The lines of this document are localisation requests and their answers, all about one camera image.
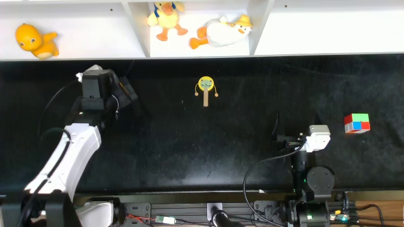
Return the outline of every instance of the metal bracket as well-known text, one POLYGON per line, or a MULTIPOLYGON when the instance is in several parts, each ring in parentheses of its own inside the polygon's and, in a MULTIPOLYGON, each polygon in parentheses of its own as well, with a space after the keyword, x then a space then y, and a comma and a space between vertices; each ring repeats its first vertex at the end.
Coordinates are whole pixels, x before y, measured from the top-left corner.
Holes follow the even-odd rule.
MULTIPOLYGON (((278 201, 255 201, 254 206, 253 206, 255 211, 257 211, 258 213, 265 214, 262 216, 264 216, 266 219, 273 220, 274 222, 276 222, 278 224, 282 224, 282 221, 279 218, 279 214, 272 216, 272 213, 278 207, 279 207, 278 201)), ((265 221, 265 220, 262 220, 261 218, 257 217, 256 214, 254 214, 254 220, 265 221)), ((255 224, 257 226, 267 226, 267 224, 264 224, 264 223, 255 223, 255 224)))
POLYGON ((211 202, 206 204, 206 217, 208 221, 212 219, 212 208, 217 207, 219 210, 223 210, 223 203, 221 202, 211 202))
MULTIPOLYGON (((127 202, 124 203, 126 212, 139 217, 150 218, 152 206, 149 202, 127 202)), ((150 220, 144 220, 144 223, 136 220, 127 218, 123 227, 149 227, 150 220)))

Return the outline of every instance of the black table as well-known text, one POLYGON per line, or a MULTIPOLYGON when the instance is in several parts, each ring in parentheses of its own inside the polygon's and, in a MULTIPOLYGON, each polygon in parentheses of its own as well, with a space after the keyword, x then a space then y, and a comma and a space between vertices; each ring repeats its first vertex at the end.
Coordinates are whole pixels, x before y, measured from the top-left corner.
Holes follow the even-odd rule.
MULTIPOLYGON (((39 117, 51 96, 92 64, 119 76, 132 61, 0 63, 0 193, 21 190, 50 149, 37 149, 39 117)), ((285 132, 307 132, 318 114, 331 142, 315 153, 337 190, 404 188, 404 56, 348 55, 135 61, 128 78, 140 99, 119 115, 77 193, 240 190, 246 170, 277 155, 276 113, 285 132), (215 80, 210 106, 194 86, 215 80), (368 113, 371 131, 346 135, 343 117, 368 113)), ((80 87, 66 90, 44 129, 64 126, 80 87)), ((249 189, 291 191, 288 160, 258 166, 249 189)))

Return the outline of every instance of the duck plush toy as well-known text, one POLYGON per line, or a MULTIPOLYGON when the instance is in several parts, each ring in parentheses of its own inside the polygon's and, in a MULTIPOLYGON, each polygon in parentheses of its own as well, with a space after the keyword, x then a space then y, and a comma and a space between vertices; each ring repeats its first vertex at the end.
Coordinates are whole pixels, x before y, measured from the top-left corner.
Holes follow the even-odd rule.
POLYGON ((198 29, 198 38, 192 38, 189 45, 197 49, 200 45, 210 44, 214 47, 224 47, 245 39, 253 25, 247 15, 242 15, 235 23, 228 23, 226 17, 212 20, 207 26, 198 29))
POLYGON ((178 24, 179 15, 177 9, 181 12, 185 10, 185 6, 179 2, 155 2, 154 12, 151 13, 147 19, 147 23, 150 26, 160 25, 163 28, 163 32, 157 35, 157 38, 161 41, 167 41, 167 34, 169 29, 175 28, 178 35, 185 35, 188 30, 181 28, 178 24))
POLYGON ((55 32, 43 35, 34 26, 22 24, 17 28, 15 37, 23 50, 30 51, 39 60, 59 55, 59 50, 53 42, 57 37, 55 32))

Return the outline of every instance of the colorful cube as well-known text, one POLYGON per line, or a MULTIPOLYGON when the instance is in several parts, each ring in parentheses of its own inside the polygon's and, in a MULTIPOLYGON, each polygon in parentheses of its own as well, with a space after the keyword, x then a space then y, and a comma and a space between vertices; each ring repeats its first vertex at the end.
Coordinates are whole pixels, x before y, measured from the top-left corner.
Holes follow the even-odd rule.
POLYGON ((364 133, 371 129, 367 113, 353 113, 344 117, 346 133, 364 133))

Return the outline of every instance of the yellow hat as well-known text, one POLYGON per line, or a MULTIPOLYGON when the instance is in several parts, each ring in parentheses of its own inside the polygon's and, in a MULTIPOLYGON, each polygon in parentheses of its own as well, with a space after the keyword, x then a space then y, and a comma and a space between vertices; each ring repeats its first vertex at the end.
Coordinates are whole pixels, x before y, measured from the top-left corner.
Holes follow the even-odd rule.
POLYGON ((240 19, 235 22, 236 25, 241 25, 241 26, 250 26, 252 27, 253 25, 250 22, 250 17, 247 15, 241 15, 240 19))

